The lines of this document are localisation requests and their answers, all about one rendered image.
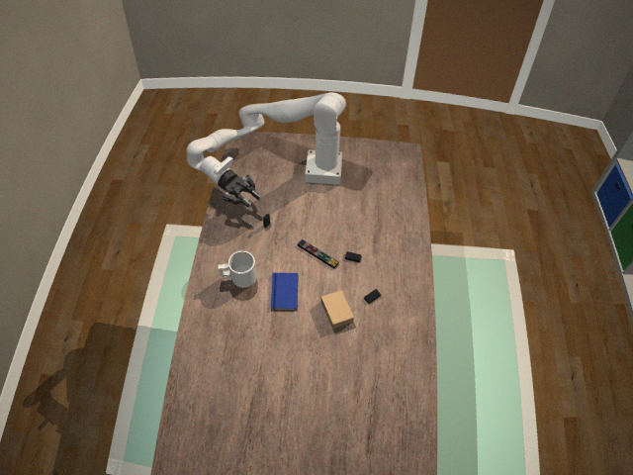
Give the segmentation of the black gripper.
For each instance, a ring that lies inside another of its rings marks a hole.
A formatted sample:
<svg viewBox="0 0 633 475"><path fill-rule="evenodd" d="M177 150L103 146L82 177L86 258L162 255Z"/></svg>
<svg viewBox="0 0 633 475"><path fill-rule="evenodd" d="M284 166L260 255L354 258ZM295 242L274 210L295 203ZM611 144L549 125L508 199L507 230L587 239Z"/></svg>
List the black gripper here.
<svg viewBox="0 0 633 475"><path fill-rule="evenodd" d="M243 183L244 182L243 180L246 183L248 183L249 186ZM241 196L240 192L242 191L250 193L257 200L260 199L259 193L257 193L254 190L255 184L248 174L246 175L246 177L242 178L242 177L237 176L232 170L229 169L226 172L224 172L223 175L220 177L218 185L224 190L226 190L226 193L224 194L224 200L231 202L235 205L237 205L238 203L242 203L243 205L249 208L252 206L252 204L249 201L247 201L245 198ZM249 189L251 191L249 191ZM229 194L234 195L235 198L230 196Z"/></svg>

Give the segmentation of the grey mug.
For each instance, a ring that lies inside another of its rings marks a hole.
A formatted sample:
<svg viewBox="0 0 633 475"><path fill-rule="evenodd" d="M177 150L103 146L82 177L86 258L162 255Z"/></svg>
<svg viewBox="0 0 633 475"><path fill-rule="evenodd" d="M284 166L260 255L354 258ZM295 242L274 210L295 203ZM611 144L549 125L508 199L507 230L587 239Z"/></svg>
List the grey mug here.
<svg viewBox="0 0 633 475"><path fill-rule="evenodd" d="M236 272L249 271L247 273L234 273L230 268ZM227 269L229 271L226 271ZM257 278L254 257L247 251L235 252L229 258L228 264L219 265L219 272L221 277L231 276L233 283L242 288L253 285Z"/></svg>

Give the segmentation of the blue notebook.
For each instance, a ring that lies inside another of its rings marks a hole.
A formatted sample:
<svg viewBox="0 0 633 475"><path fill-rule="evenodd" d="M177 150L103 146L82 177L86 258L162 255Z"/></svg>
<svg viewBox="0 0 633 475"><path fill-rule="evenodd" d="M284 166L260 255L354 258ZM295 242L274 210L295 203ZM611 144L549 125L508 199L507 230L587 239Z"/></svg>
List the blue notebook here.
<svg viewBox="0 0 633 475"><path fill-rule="evenodd" d="M271 310L297 310L298 273L272 273Z"/></svg>

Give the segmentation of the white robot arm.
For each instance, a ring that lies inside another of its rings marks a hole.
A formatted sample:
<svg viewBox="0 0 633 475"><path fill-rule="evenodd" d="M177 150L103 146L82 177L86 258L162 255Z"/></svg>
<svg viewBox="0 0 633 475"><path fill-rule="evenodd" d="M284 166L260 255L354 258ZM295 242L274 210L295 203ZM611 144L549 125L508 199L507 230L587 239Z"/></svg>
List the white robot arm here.
<svg viewBox="0 0 633 475"><path fill-rule="evenodd" d="M187 162L193 168L203 171L218 184L223 173L229 170L233 158L228 157L222 163L212 156L204 160L205 150L214 152L225 144L260 129L264 125L262 115L279 123L297 122L314 115L316 166L322 170L331 170L338 163L340 125L336 120L344 111L345 106L345 99L332 92L308 98L245 106L239 110L243 129L221 129L206 138L190 142L187 146Z"/></svg>

